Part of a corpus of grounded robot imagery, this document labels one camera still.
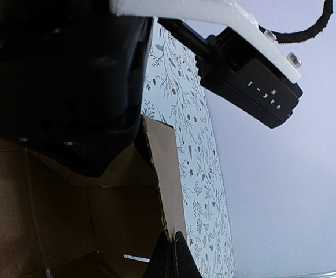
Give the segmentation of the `brown cardboard box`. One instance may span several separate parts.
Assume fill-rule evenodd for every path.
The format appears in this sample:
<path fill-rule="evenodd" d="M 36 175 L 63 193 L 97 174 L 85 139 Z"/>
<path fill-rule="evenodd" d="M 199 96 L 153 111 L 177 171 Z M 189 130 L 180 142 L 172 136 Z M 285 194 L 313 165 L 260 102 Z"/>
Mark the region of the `brown cardboard box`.
<path fill-rule="evenodd" d="M 175 129 L 142 117 L 99 178 L 0 139 L 0 277 L 142 277 L 186 222 Z"/>

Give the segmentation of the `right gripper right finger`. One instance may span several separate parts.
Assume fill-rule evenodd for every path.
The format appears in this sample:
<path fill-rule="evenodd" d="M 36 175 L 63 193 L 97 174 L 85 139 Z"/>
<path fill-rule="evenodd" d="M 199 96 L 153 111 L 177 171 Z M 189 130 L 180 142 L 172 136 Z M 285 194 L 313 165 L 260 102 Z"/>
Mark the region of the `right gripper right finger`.
<path fill-rule="evenodd" d="M 173 240 L 173 276 L 176 278 L 200 278 L 200 272 L 181 231 L 175 233 Z"/>

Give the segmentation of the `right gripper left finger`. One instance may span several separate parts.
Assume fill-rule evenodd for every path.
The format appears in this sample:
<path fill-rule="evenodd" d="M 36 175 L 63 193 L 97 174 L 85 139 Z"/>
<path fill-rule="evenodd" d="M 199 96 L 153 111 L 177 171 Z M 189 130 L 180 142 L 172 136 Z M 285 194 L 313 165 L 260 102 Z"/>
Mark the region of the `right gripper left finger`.
<path fill-rule="evenodd" d="M 169 277 L 171 277 L 171 244 L 165 232 L 162 232 L 148 263 L 146 278 Z"/>

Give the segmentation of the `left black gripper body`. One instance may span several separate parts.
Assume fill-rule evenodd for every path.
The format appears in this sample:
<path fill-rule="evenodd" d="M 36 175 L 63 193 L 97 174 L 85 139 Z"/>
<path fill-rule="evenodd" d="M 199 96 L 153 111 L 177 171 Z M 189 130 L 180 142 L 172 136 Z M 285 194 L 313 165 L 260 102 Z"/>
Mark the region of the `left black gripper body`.
<path fill-rule="evenodd" d="M 103 175 L 138 133 L 152 27 L 108 1 L 0 1 L 0 138 Z"/>

